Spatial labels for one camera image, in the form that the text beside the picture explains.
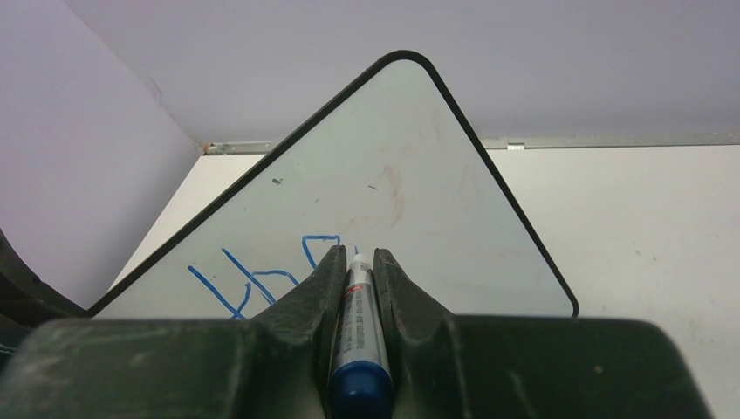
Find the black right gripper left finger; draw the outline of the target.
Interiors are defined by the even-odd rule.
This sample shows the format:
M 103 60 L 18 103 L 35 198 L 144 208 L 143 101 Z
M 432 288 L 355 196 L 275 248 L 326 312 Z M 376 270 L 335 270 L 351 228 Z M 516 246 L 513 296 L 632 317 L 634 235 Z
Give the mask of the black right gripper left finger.
M 47 323 L 1 376 L 4 418 L 327 418 L 346 275 L 333 246 L 314 272 L 248 320 Z

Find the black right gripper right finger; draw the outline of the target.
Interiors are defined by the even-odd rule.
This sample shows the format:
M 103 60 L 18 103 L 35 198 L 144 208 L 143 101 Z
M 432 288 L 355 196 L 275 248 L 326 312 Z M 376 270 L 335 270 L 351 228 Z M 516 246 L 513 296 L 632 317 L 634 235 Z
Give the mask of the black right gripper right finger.
M 454 314 L 373 255 L 395 418 L 708 418 L 673 341 L 632 319 Z

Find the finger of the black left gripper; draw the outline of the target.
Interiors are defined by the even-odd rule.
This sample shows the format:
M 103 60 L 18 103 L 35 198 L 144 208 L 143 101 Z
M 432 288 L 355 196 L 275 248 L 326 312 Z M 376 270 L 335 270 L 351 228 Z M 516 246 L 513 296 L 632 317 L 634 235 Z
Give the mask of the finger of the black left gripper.
M 36 328 L 86 310 L 43 282 L 1 236 L 1 366 L 5 367 Z

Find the blue whiteboard marker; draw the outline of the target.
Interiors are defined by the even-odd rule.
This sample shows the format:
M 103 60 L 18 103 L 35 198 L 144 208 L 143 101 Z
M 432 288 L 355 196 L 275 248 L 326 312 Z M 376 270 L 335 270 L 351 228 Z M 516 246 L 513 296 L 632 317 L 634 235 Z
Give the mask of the blue whiteboard marker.
M 348 265 L 328 387 L 333 418 L 391 416 L 394 384 L 372 262 L 363 254 Z

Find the black framed whiteboard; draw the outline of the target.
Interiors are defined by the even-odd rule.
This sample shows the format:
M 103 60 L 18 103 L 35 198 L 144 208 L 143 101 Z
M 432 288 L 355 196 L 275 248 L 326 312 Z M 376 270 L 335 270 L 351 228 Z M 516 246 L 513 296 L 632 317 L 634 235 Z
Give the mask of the black framed whiteboard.
M 380 58 L 89 310 L 249 319 L 335 244 L 387 249 L 454 313 L 571 317 L 578 302 L 420 53 Z

